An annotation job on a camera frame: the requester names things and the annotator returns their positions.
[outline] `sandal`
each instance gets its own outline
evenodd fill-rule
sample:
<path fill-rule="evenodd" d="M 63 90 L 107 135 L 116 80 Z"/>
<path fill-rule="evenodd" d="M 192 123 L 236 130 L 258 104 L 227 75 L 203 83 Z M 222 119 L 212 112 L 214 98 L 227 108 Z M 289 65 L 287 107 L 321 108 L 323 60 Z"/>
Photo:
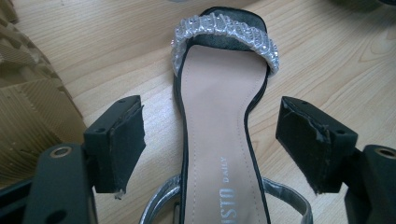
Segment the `sandal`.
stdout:
<path fill-rule="evenodd" d="M 276 45 L 262 18 L 212 7 L 176 28 L 174 95 L 183 117 L 181 175 L 148 202 L 140 223 L 181 194 L 176 223 L 270 223 L 264 192 L 291 204 L 312 223 L 309 202 L 261 178 L 248 134 L 248 113 L 278 70 Z"/>

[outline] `brand logo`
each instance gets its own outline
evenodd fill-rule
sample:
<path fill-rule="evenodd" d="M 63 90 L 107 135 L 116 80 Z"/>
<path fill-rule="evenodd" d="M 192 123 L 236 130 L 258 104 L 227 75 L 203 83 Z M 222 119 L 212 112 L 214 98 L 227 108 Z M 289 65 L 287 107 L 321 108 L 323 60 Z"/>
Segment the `brand logo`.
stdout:
<path fill-rule="evenodd" d="M 220 158 L 221 172 L 222 172 L 222 183 L 224 187 L 230 184 L 229 170 L 227 159 L 224 157 Z M 236 202 L 235 202 L 235 190 L 232 188 L 221 188 L 219 190 L 220 196 L 220 215 L 221 223 L 237 223 L 236 222 Z"/>

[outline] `crystal embellishment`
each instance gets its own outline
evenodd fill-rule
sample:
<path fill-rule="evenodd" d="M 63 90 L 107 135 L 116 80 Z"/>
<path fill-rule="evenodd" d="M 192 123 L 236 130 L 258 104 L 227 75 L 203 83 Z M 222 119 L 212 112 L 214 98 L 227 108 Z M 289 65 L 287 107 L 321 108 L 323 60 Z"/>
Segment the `crystal embellishment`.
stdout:
<path fill-rule="evenodd" d="M 193 16 L 181 20 L 175 28 L 172 41 L 172 64 L 175 74 L 178 74 L 183 56 L 187 50 L 187 40 L 198 35 L 225 35 L 232 37 L 250 47 L 267 61 L 273 76 L 279 70 L 277 47 L 264 31 L 249 27 L 244 22 L 233 21 L 228 16 L 214 13 L 202 17 Z"/>

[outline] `beige insole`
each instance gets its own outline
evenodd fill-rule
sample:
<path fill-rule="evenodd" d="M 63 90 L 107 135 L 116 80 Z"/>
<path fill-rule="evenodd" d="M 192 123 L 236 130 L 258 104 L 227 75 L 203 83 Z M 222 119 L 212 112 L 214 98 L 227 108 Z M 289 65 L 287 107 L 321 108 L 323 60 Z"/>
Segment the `beige insole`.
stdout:
<path fill-rule="evenodd" d="M 267 223 L 244 124 L 266 69 L 254 52 L 190 48 L 181 79 L 189 144 L 184 223 Z"/>

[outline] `wooden table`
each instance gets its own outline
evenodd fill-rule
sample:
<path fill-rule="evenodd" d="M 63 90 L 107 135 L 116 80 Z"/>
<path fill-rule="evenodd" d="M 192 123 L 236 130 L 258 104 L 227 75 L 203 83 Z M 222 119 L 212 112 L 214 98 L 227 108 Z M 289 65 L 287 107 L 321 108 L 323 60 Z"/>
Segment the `wooden table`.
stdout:
<path fill-rule="evenodd" d="M 180 172 L 181 116 L 172 96 L 170 43 L 180 19 L 213 6 L 262 16 L 279 48 L 248 127 L 262 175 L 311 202 L 317 223 L 347 223 L 346 187 L 315 195 L 275 139 L 280 98 L 304 99 L 360 135 L 357 147 L 396 147 L 396 8 L 375 0 L 14 0 L 27 34 L 48 56 L 87 125 L 114 101 L 140 94 L 147 147 L 121 201 L 97 195 L 100 223 L 137 223 L 161 183 Z M 300 215 L 268 196 L 273 223 Z M 171 223 L 172 205 L 158 218 Z"/>

